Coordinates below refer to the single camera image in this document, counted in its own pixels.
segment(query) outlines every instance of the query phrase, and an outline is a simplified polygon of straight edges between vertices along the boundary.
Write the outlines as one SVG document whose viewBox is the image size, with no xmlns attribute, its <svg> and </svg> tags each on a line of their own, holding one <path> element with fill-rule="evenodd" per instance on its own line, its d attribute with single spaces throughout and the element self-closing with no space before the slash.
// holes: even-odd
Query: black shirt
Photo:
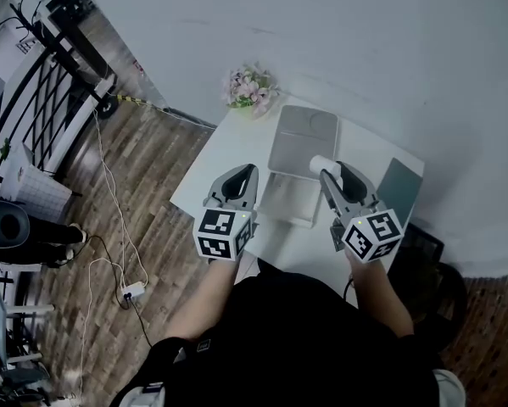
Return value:
<svg viewBox="0 0 508 407">
<path fill-rule="evenodd" d="M 182 350 L 185 359 L 177 361 Z M 198 343 L 168 338 L 111 404 L 164 382 L 175 405 L 438 406 L 438 356 L 311 277 L 261 274 L 233 288 L 221 321 Z"/>
</svg>

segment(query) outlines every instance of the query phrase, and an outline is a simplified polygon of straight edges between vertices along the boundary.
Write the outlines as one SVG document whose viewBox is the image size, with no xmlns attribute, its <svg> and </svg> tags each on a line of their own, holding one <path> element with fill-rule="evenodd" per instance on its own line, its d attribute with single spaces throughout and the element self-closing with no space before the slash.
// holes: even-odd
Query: power adapter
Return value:
<svg viewBox="0 0 508 407">
<path fill-rule="evenodd" d="M 144 285 L 142 282 L 135 282 L 128 287 L 122 288 L 121 293 L 124 297 L 127 296 L 127 298 L 138 297 L 144 294 Z"/>
</svg>

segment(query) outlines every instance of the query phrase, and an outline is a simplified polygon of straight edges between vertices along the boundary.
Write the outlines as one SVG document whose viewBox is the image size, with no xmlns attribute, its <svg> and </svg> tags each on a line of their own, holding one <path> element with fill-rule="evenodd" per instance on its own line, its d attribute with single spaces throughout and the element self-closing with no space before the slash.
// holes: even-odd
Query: white cable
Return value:
<svg viewBox="0 0 508 407">
<path fill-rule="evenodd" d="M 82 378 L 82 375 L 84 374 L 84 346 L 86 345 L 86 329 L 87 329 L 87 322 L 88 320 L 90 319 L 90 312 L 92 310 L 92 301 L 93 301 L 93 294 L 92 294 L 92 265 L 98 261 L 106 261 L 110 264 L 110 267 L 112 268 L 112 265 L 116 265 L 122 275 L 124 274 L 123 270 L 121 269 L 121 267 L 118 265 L 118 264 L 115 264 L 114 262 L 111 262 L 109 261 L 108 259 L 106 258 L 99 258 L 99 259 L 95 259 L 93 260 L 92 262 L 90 262 L 90 265 L 87 267 L 87 286 L 90 290 L 90 303 L 89 305 L 87 306 L 87 315 L 86 315 L 86 319 L 84 320 L 84 332 L 82 333 L 82 348 L 81 348 L 81 389 L 80 389 L 80 397 L 79 397 L 79 402 L 80 402 L 80 405 L 82 405 L 82 389 L 83 389 L 83 384 L 84 384 L 84 380 Z"/>
<path fill-rule="evenodd" d="M 145 281 L 143 283 L 143 286 L 146 287 L 148 285 L 148 273 L 144 269 L 144 265 L 142 265 L 141 256 L 138 253 L 137 247 L 135 246 L 135 244 L 133 244 L 133 241 L 131 240 L 131 236 L 129 235 L 129 231 L 127 230 L 126 221 L 124 219 L 124 213 L 122 212 L 122 210 L 120 208 L 120 202 L 118 202 L 118 198 L 116 197 L 116 181 L 114 179 L 114 175 L 112 173 L 112 170 L 110 170 L 110 168 L 107 166 L 107 164 L 104 161 L 103 141 L 101 138 L 101 128 L 99 127 L 98 112 L 96 109 L 93 110 L 93 119 L 95 119 L 95 126 L 97 127 L 97 130 L 98 130 L 99 153 L 101 155 L 101 163 L 103 164 L 104 179 L 107 182 L 107 186 L 109 187 L 110 194 L 112 196 L 112 199 L 114 200 L 114 204 L 116 205 L 116 208 L 118 209 L 118 213 L 120 213 L 121 238 L 122 238 L 122 240 L 121 240 L 121 258 L 122 258 L 121 269 L 122 269 L 122 272 L 121 272 L 121 277 L 120 277 L 120 285 L 122 288 L 125 288 L 127 286 L 126 279 L 125 279 L 125 270 L 126 270 L 126 243 L 124 240 L 124 234 L 125 234 L 127 236 L 127 240 L 129 241 L 131 246 L 135 249 L 135 254 L 137 256 L 138 263 L 141 266 L 142 271 L 144 272 L 144 276 L 145 276 Z M 112 187 L 110 186 L 107 171 L 108 171 L 108 173 L 110 173 L 110 178 L 112 179 Z"/>
<path fill-rule="evenodd" d="M 164 111 L 166 114 L 168 114 L 169 116 L 172 116 L 173 118 L 176 118 L 178 120 L 183 120 L 184 122 L 189 122 L 190 124 L 194 124 L 196 126 L 202 126 L 203 128 L 208 128 L 209 130 L 214 130 L 214 127 L 212 126 L 208 126 L 208 125 L 204 125 L 204 124 L 199 124 L 198 122 L 193 122 L 192 120 L 189 120 L 189 119 L 186 119 L 186 118 L 182 118 L 181 116 L 179 116 L 178 114 L 174 114 L 170 111 Z"/>
</svg>

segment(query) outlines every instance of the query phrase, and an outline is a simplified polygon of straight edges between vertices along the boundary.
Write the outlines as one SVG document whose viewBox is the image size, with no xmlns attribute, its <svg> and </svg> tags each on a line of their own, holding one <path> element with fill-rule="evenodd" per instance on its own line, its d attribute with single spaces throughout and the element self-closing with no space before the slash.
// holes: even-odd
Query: white wall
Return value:
<svg viewBox="0 0 508 407">
<path fill-rule="evenodd" d="M 171 107 L 218 123 L 224 72 L 424 159 L 420 224 L 467 274 L 508 270 L 508 0 L 95 0 Z"/>
<path fill-rule="evenodd" d="M 0 30 L 0 78 L 7 83 L 18 69 L 25 55 L 16 47 L 18 38 L 7 27 Z"/>
</svg>

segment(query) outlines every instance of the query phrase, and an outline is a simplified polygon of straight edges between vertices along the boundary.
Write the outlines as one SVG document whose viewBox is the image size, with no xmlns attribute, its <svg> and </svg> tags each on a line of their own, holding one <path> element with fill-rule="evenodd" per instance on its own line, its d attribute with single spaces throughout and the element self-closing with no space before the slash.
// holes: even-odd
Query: yellow black tape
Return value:
<svg viewBox="0 0 508 407">
<path fill-rule="evenodd" d="M 148 106 L 152 109 L 156 109 L 160 112 L 165 112 L 164 109 L 161 109 L 160 107 L 156 107 L 151 103 L 147 103 L 146 101 L 144 101 L 141 98 L 132 98 L 128 95 L 116 95 L 116 98 L 118 99 L 118 101 L 128 101 L 130 103 L 135 103 L 136 105 L 145 105 L 145 106 Z"/>
</svg>

